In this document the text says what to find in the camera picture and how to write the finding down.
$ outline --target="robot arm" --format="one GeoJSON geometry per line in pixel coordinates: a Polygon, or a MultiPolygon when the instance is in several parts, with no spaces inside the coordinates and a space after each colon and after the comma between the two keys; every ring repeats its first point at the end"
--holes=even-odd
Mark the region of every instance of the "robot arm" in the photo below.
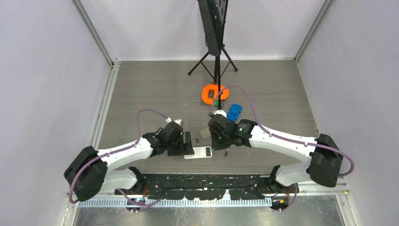
{"type": "Polygon", "coordinates": [[[343,157],[332,151],[307,145],[317,141],[318,144],[337,148],[328,135],[321,134],[319,138],[300,137],[272,130],[245,119],[237,124],[227,119],[221,111],[216,111],[208,126],[211,131],[212,147],[215,150],[225,149],[231,145],[244,145],[273,150],[298,159],[300,161],[298,163],[289,166],[277,165],[273,168],[269,177],[273,191],[278,192],[291,184],[310,180],[327,187],[336,186],[343,157]],[[261,126],[268,130],[270,135],[265,133],[261,126]],[[305,145],[291,143],[272,134],[303,141],[305,145]]]}
{"type": "Polygon", "coordinates": [[[134,145],[135,140],[118,147],[98,151],[92,146],[86,147],[67,168],[64,177],[71,185],[78,171],[85,164],[104,155],[83,170],[73,188],[78,200],[82,202],[92,198],[98,192],[113,192],[117,188],[134,189],[134,186],[142,178],[141,173],[135,168],[116,170],[130,162],[151,158],[163,154],[165,151],[168,156],[211,157],[211,153],[205,156],[201,155],[202,150],[210,150],[210,147],[192,147],[190,132],[184,133],[181,124],[181,120],[170,121],[158,134],[144,134],[136,145],[134,145]]]}

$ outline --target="blue plastic object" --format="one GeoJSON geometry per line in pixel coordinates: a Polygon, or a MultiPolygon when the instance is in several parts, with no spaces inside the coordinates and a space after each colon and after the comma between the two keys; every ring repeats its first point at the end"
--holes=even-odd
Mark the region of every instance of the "blue plastic object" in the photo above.
{"type": "Polygon", "coordinates": [[[229,112],[227,113],[227,118],[233,121],[237,121],[241,111],[242,111],[241,105],[232,104],[229,112]]]}

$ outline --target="purple cable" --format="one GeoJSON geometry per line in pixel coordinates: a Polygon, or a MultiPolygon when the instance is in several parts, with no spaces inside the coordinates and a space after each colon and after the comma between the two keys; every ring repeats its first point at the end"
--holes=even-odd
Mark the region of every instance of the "purple cable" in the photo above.
{"type": "Polygon", "coordinates": [[[288,206],[287,206],[286,208],[284,208],[284,209],[281,210],[281,212],[284,212],[284,211],[288,210],[288,208],[290,208],[291,205],[295,202],[295,200],[296,200],[296,195],[298,194],[298,184],[295,183],[295,184],[294,184],[294,187],[295,187],[294,198],[292,199],[292,201],[288,204],[288,206]]]}
{"type": "Polygon", "coordinates": [[[159,202],[162,200],[162,198],[163,198],[163,196],[161,196],[161,197],[160,197],[159,199],[157,199],[155,202],[153,202],[153,203],[151,203],[151,204],[148,204],[147,207],[145,207],[145,208],[143,208],[143,209],[139,209],[137,212],[140,213],[140,212],[143,212],[143,211],[148,210],[148,209],[151,208],[153,205],[159,203],[159,202]]]}
{"type": "MultiPolygon", "coordinates": [[[[270,135],[270,132],[269,132],[267,129],[265,129],[265,128],[263,127],[263,125],[260,123],[260,120],[259,120],[259,118],[258,118],[258,114],[256,113],[256,109],[255,109],[254,103],[252,102],[251,97],[250,97],[249,94],[245,91],[245,89],[242,88],[241,86],[234,86],[234,85],[233,85],[233,86],[227,86],[227,87],[221,89],[220,92],[216,95],[216,97],[215,97],[214,100],[212,101],[211,112],[212,112],[212,110],[213,110],[213,105],[214,105],[214,103],[215,103],[215,100],[218,98],[218,96],[223,92],[223,90],[225,90],[225,89],[227,89],[227,88],[230,88],[230,87],[239,88],[239,89],[241,89],[241,90],[245,93],[245,95],[247,96],[247,98],[248,98],[248,100],[249,100],[249,103],[251,104],[252,111],[254,112],[254,116],[255,116],[255,121],[256,121],[256,123],[258,123],[258,125],[260,126],[260,128],[261,128],[265,133],[267,133],[267,134],[270,135]]],[[[273,137],[276,137],[276,138],[278,138],[278,139],[281,139],[281,140],[285,140],[285,141],[288,141],[288,142],[295,143],[295,144],[300,144],[300,145],[305,145],[305,144],[306,144],[306,143],[303,142],[303,141],[289,139],[289,138],[282,137],[282,136],[279,136],[279,135],[274,134],[274,133],[272,134],[272,136],[273,136],[273,137]]],[[[355,162],[354,162],[353,159],[352,159],[350,156],[348,156],[346,153],[344,153],[344,152],[342,152],[342,151],[340,151],[340,150],[338,150],[338,149],[336,149],[336,148],[329,147],[329,146],[326,146],[326,145],[320,145],[320,144],[315,144],[315,143],[308,143],[307,145],[314,146],[314,147],[324,148],[324,149],[333,151],[333,152],[335,152],[335,153],[338,153],[338,154],[342,155],[343,157],[347,158],[347,159],[349,160],[349,162],[351,163],[351,168],[348,170],[348,172],[341,173],[341,174],[339,174],[338,176],[340,176],[340,177],[347,176],[347,175],[351,174],[351,173],[353,172],[353,170],[355,169],[355,162]]]]}
{"type": "Polygon", "coordinates": [[[137,138],[137,140],[134,142],[134,144],[132,144],[132,145],[130,145],[130,146],[123,147],[123,148],[121,148],[121,149],[118,149],[118,150],[115,150],[115,151],[112,151],[112,152],[105,153],[105,154],[102,154],[102,155],[100,155],[100,156],[97,156],[97,157],[93,158],[92,160],[88,161],[85,165],[83,165],[82,168],[81,168],[81,169],[78,171],[78,173],[76,174],[75,178],[73,178],[73,181],[72,181],[72,183],[71,183],[71,187],[70,187],[70,189],[69,189],[69,202],[70,202],[70,203],[75,204],[75,203],[78,202],[78,200],[73,200],[73,198],[72,198],[73,189],[75,188],[75,185],[76,185],[76,182],[78,181],[79,176],[82,174],[82,172],[83,172],[87,167],[89,167],[90,164],[92,164],[92,163],[94,163],[95,161],[97,161],[97,160],[99,160],[99,159],[101,159],[101,158],[104,158],[104,157],[106,157],[106,156],[108,156],[108,155],[112,155],[112,154],[116,154],[116,153],[119,153],[119,152],[123,152],[123,151],[125,151],[125,150],[127,150],[127,149],[129,149],[129,148],[132,148],[132,147],[134,147],[134,146],[136,146],[136,145],[138,144],[138,142],[140,141],[140,136],[141,136],[141,131],[140,131],[140,124],[139,124],[138,115],[139,115],[141,112],[154,112],[154,113],[160,114],[160,115],[161,115],[162,117],[164,117],[165,119],[168,118],[166,115],[164,115],[164,114],[162,114],[162,113],[160,113],[160,112],[158,112],[158,111],[152,110],[152,109],[142,109],[142,110],[138,111],[138,112],[137,112],[137,116],[136,116],[137,131],[138,131],[138,138],[137,138]]]}
{"type": "Polygon", "coordinates": [[[150,205],[150,204],[142,204],[140,202],[133,201],[121,189],[118,188],[117,190],[123,195],[123,197],[125,197],[128,200],[128,202],[130,204],[133,204],[133,205],[136,205],[136,206],[140,206],[140,207],[148,207],[150,205]]]}

